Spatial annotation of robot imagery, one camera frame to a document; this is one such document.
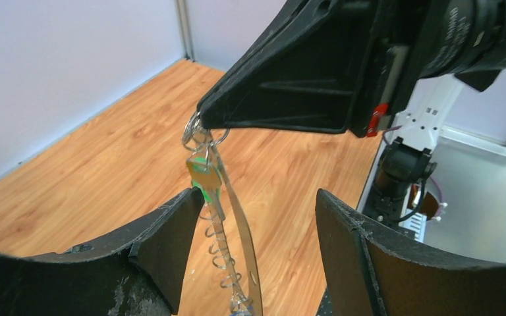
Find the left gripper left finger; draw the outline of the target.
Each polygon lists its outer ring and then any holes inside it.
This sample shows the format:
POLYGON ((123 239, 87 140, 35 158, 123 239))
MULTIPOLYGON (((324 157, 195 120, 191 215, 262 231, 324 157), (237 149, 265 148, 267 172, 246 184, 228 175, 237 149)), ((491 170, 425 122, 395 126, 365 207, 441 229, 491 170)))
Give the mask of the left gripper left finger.
POLYGON ((0 253, 0 315, 175 315, 204 198, 156 210, 64 253, 0 253))

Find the small silver key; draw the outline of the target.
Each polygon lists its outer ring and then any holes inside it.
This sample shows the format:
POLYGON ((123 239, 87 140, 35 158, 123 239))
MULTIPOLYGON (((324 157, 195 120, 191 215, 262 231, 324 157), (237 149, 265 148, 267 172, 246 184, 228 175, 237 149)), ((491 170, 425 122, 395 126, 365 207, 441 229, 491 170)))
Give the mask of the small silver key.
POLYGON ((201 189, 206 204, 223 222, 226 216, 220 198, 222 179, 211 158, 210 150, 197 151, 186 160, 186 167, 192 184, 201 189))

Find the green key tag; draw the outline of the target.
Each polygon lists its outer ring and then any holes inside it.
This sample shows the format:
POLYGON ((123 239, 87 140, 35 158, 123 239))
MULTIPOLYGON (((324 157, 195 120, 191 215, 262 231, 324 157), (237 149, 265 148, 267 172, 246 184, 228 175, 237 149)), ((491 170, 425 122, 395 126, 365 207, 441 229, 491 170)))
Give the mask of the green key tag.
POLYGON ((214 199, 219 199, 222 181, 213 164, 203 157, 191 157, 187 160, 186 166, 192 186, 201 190, 206 203, 212 204, 214 199))

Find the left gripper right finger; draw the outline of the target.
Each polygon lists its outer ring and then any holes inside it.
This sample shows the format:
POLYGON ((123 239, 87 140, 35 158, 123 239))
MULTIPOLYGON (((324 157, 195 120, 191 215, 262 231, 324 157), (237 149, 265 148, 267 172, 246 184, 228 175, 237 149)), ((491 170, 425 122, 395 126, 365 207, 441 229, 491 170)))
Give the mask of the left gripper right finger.
POLYGON ((315 214, 334 315, 506 315, 506 264, 417 242, 324 189, 315 214))

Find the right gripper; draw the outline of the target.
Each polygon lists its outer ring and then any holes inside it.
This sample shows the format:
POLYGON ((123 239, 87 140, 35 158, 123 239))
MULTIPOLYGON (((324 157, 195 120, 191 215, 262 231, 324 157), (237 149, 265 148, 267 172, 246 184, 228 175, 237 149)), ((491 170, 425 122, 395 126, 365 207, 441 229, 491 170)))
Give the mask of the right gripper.
POLYGON ((388 125, 428 9, 428 1, 287 1, 201 98, 202 126, 374 137, 388 125))

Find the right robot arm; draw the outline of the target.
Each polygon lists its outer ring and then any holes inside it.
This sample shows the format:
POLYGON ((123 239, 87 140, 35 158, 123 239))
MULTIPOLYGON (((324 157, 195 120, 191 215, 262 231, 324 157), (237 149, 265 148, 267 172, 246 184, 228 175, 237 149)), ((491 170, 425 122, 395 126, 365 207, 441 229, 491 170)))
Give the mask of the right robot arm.
POLYGON ((506 69, 506 1, 287 1, 200 100, 207 129, 383 133, 358 210, 397 224, 465 87, 506 69))

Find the metal keyring holder plate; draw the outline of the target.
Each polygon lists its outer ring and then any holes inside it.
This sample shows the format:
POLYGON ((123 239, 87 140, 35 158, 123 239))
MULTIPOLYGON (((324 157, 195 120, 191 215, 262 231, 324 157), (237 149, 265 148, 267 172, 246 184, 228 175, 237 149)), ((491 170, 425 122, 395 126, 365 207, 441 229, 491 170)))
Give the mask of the metal keyring holder plate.
POLYGON ((218 149, 228 134, 228 130, 224 130, 216 136, 203 127, 200 113, 196 111, 185 125, 181 143, 189 152, 187 158, 197 151, 210 150, 221 175, 220 198, 226 219, 221 222, 205 199, 200 217, 208 222, 204 235, 211 240, 208 248, 211 263, 220 271, 219 287, 229 292, 227 313, 263 315, 264 302, 251 227, 218 149))

